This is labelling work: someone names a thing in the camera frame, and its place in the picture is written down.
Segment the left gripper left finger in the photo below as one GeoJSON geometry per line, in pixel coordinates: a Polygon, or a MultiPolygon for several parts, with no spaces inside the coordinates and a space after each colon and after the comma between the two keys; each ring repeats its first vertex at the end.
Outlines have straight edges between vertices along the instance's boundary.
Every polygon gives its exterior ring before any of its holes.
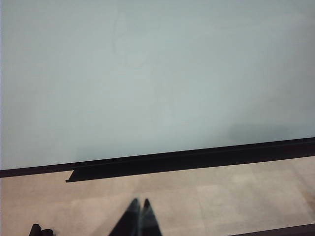
{"type": "Polygon", "coordinates": [[[140,214],[140,203],[134,198],[122,214],[109,236],[136,236],[140,214]]]}

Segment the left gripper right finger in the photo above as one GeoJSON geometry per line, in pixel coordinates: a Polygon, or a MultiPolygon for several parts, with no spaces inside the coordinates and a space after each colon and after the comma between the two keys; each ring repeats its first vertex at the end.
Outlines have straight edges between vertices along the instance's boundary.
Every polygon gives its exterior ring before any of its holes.
{"type": "Polygon", "coordinates": [[[141,235],[162,236],[161,230],[149,199],[145,199],[141,211],[141,235]]]}

